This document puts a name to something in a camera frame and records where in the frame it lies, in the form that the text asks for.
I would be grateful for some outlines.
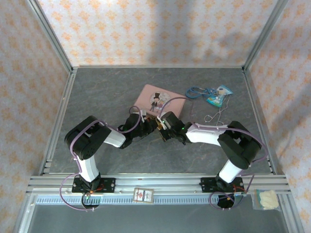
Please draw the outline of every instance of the pink notebook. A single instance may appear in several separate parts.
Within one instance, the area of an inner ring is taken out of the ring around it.
[[[172,98],[184,97],[171,91],[164,90],[162,88],[146,84],[141,91],[138,99],[135,102],[135,106],[141,110],[146,110],[148,114],[153,116],[159,115],[163,105]],[[185,100],[178,99],[169,102],[163,113],[172,111],[177,117],[179,117],[181,109],[183,108]]]

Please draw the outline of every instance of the gray marble floor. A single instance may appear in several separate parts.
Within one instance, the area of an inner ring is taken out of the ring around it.
[[[67,106],[50,172],[77,172],[67,145],[66,133],[89,115],[119,126],[128,118],[145,84],[155,85],[179,94],[191,86],[217,88],[224,84],[233,95],[220,121],[241,122],[259,135],[254,111],[240,69],[228,68],[79,68]],[[186,101],[181,120],[190,120],[191,102]],[[204,124],[206,114],[217,108],[204,98],[194,100],[192,120]],[[217,174],[227,161],[218,146],[195,143],[184,146],[177,140],[163,142],[158,132],[132,143],[124,150],[103,144],[95,154],[102,174],[112,173],[207,173]],[[254,164],[247,172],[269,173],[266,161]]]

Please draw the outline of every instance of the floral wallpaper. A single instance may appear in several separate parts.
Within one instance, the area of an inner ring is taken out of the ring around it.
[[[67,73],[25,0],[0,4],[0,232],[39,171]]]
[[[39,0],[73,66],[241,66],[277,0]]]
[[[311,5],[289,0],[251,67],[270,146],[311,232]]]

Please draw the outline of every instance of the playing card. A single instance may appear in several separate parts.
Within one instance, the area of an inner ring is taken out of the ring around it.
[[[144,203],[153,203],[154,201],[154,190],[145,189],[145,188],[135,188],[133,201],[135,202],[144,202]]]

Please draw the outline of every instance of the plastic bag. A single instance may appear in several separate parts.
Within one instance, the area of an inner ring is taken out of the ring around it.
[[[233,94],[233,92],[230,91],[229,88],[225,85],[220,85],[216,90],[216,94],[211,95],[206,101],[220,108],[223,104],[225,96],[231,94]]]
[[[254,210],[281,211],[279,201],[274,190],[255,189],[251,192]]]

